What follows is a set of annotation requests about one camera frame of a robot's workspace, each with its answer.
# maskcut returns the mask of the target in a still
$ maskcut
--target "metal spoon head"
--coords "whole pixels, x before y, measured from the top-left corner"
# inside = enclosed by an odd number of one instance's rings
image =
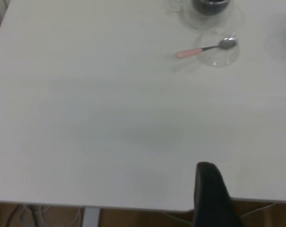
[[[225,38],[218,43],[218,47],[224,50],[231,49],[237,45],[237,38],[235,35]]]

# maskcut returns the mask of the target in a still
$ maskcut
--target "white cable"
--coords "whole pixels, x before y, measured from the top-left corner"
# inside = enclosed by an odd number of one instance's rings
[[[31,210],[28,208],[28,204],[25,204],[24,207],[27,211],[31,212]],[[48,206],[47,208],[43,209],[43,210],[40,210],[40,211],[35,211],[35,214],[39,214],[39,213],[43,213],[47,210],[49,210],[50,208],[52,208],[52,206]]]
[[[244,217],[246,217],[247,215],[252,214],[252,213],[254,213],[254,212],[257,212],[257,211],[260,211],[260,210],[265,210],[265,209],[267,209],[267,208],[269,208],[269,207],[273,207],[273,206],[275,206],[276,204],[277,204],[277,203],[272,203],[272,204],[270,204],[270,205],[267,205],[267,206],[264,206],[264,207],[260,207],[260,208],[254,209],[254,210],[251,210],[251,211],[249,211],[249,212],[247,212],[247,213],[242,214],[242,215],[241,215],[241,218],[244,218]]]
[[[241,217],[241,218],[244,218],[244,217],[246,217],[246,216],[248,216],[248,215],[250,215],[250,214],[252,214],[252,213],[255,213],[255,212],[257,212],[257,211],[265,210],[265,209],[268,209],[268,208],[270,208],[270,207],[273,207],[273,206],[275,206],[276,204],[277,204],[277,203],[272,203],[272,204],[269,204],[269,205],[267,205],[267,206],[264,206],[264,207],[260,207],[260,208],[251,210],[251,211],[249,211],[249,212],[247,212],[247,213],[242,214],[240,217]],[[181,218],[177,218],[177,217],[175,217],[175,216],[173,216],[173,215],[170,215],[170,214],[168,214],[168,213],[163,212],[163,214],[166,215],[166,216],[168,216],[168,217],[170,217],[171,219],[176,220],[176,221],[179,221],[179,222],[182,222],[182,223],[185,223],[185,224],[188,224],[188,225],[191,225],[191,224],[192,224],[192,222],[190,222],[190,221],[186,221],[186,220],[183,220],[183,219],[181,219]]]
[[[174,219],[174,220],[176,220],[176,221],[182,222],[182,223],[184,223],[184,224],[188,224],[188,225],[191,225],[191,224],[192,224],[191,221],[185,221],[185,220],[183,220],[183,219],[181,219],[181,218],[177,218],[177,217],[175,217],[175,216],[173,216],[173,215],[171,215],[171,214],[168,214],[168,213],[165,213],[165,212],[162,212],[162,214],[166,215],[167,217],[170,217],[171,219]]]
[[[81,226],[81,215],[82,215],[81,208],[79,208],[78,211],[77,211],[77,214],[75,215],[75,217],[72,220],[72,222],[70,224],[68,224],[66,227],[72,227],[76,223],[77,219],[79,219],[79,223],[80,223],[79,226]],[[45,221],[43,212],[40,212],[39,216],[40,216],[42,224],[45,225],[46,227],[50,227],[49,224]]]

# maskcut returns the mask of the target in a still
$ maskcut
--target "cable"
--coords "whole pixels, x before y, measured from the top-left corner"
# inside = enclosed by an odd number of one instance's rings
[[[257,211],[265,210],[265,209],[268,209],[268,208],[270,208],[270,207],[273,207],[273,206],[275,206],[276,204],[277,204],[277,203],[272,203],[272,204],[269,204],[269,205],[264,206],[264,207],[260,207],[260,208],[254,209],[254,210],[250,210],[249,212],[242,214],[240,217],[241,217],[241,218],[244,218],[244,217],[246,217],[246,216],[248,216],[248,215],[250,215],[250,214],[252,214],[252,213],[255,213],[255,212],[257,212]],[[183,219],[178,218],[178,217],[175,217],[175,216],[173,216],[173,215],[171,215],[171,214],[168,214],[168,213],[165,213],[165,212],[162,212],[162,214],[164,214],[164,215],[170,217],[171,219],[174,219],[174,220],[176,220],[176,221],[182,222],[182,223],[184,223],[184,224],[192,225],[192,222],[183,220]]]
[[[42,224],[45,225],[46,227],[50,227],[49,224],[45,221],[43,212],[40,212],[39,216],[40,216]],[[81,218],[82,218],[82,213],[81,213],[81,208],[79,208],[74,219],[66,227],[72,227],[76,223],[77,219],[79,219],[79,223],[81,223]]]
[[[171,214],[168,214],[168,213],[166,213],[166,212],[162,212],[162,214],[166,215],[167,217],[170,217],[171,219],[174,219],[174,220],[176,220],[176,221],[182,222],[182,223],[184,223],[184,224],[188,224],[188,225],[191,225],[191,224],[192,224],[191,221],[183,220],[183,219],[181,219],[181,218],[175,217],[175,216],[173,216],[173,215],[171,215]]]
[[[277,203],[272,203],[272,204],[270,204],[270,205],[267,205],[267,206],[264,206],[264,207],[260,207],[260,208],[254,209],[254,210],[251,210],[251,211],[249,211],[249,212],[247,212],[247,213],[242,214],[240,217],[241,217],[241,218],[244,218],[244,217],[246,217],[246,216],[249,215],[249,214],[252,214],[252,213],[257,212],[257,211],[260,211],[260,210],[268,209],[269,207],[273,207],[273,206],[275,206],[276,204],[277,204]]]
[[[25,221],[23,219],[23,216],[25,214],[26,211],[29,211],[31,214],[34,213],[34,214],[40,214],[40,213],[43,213],[47,210],[49,210],[50,208],[52,208],[52,206],[48,206],[47,208],[45,209],[42,209],[40,211],[34,211],[33,209],[30,208],[30,205],[28,204],[24,204],[23,205],[23,209],[20,211],[19,213],[19,217],[18,217],[18,223],[20,224],[23,224],[23,225],[26,225],[26,226],[29,226],[29,227],[35,227],[35,225],[33,225],[32,223],[28,223],[27,221]]]
[[[38,227],[38,220],[35,216],[34,208],[32,206],[30,206],[29,209],[30,209],[31,217],[32,217],[33,222],[34,222],[34,227]]]
[[[31,212],[31,210],[28,208],[28,206],[29,206],[28,204],[24,204],[25,210]],[[43,209],[41,211],[34,211],[34,212],[35,212],[35,214],[39,214],[39,213],[43,213],[43,212],[49,210],[50,208],[53,208],[53,206],[48,206],[47,208],[45,208],[45,209]]]
[[[14,209],[13,211],[10,213],[9,215],[9,218],[7,219],[7,222],[6,222],[6,227],[9,227],[10,226],[10,223],[11,223],[11,220],[12,220],[12,217],[14,216],[15,212],[17,211],[17,209],[19,208],[20,204],[18,204]]]

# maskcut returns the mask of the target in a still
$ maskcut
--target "wooden floor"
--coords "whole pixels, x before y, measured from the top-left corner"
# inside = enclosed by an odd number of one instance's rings
[[[238,214],[244,214],[255,208],[263,207],[269,203],[258,202],[234,202]],[[0,203],[0,227],[6,227],[9,215],[16,207],[16,204]],[[18,223],[20,206],[12,217],[9,227],[28,227]],[[44,213],[44,218],[49,227],[66,227],[77,214],[77,208],[53,207]],[[193,212],[172,214],[183,220],[192,221]],[[25,213],[24,219],[31,223],[30,213]],[[258,211],[243,218],[247,227],[286,227],[286,204],[275,205],[265,211]],[[137,211],[137,210],[102,210],[100,216],[100,227],[189,227],[189,224],[182,223],[165,216],[161,212]]]

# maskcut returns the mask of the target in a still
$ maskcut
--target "spoon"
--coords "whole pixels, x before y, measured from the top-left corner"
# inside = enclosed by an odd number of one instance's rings
[[[220,48],[223,50],[229,50],[233,47],[235,47],[237,45],[237,38],[235,37],[235,35],[229,37],[229,38],[225,38],[223,40],[221,40],[218,45],[216,46],[209,46],[209,47],[203,47],[203,48],[196,48],[196,49],[192,49],[192,50],[186,50],[186,51],[179,51],[178,53],[176,53],[176,58],[187,58],[193,55],[198,55],[200,53],[202,53],[203,51],[207,51],[207,50],[211,50],[214,48]]]

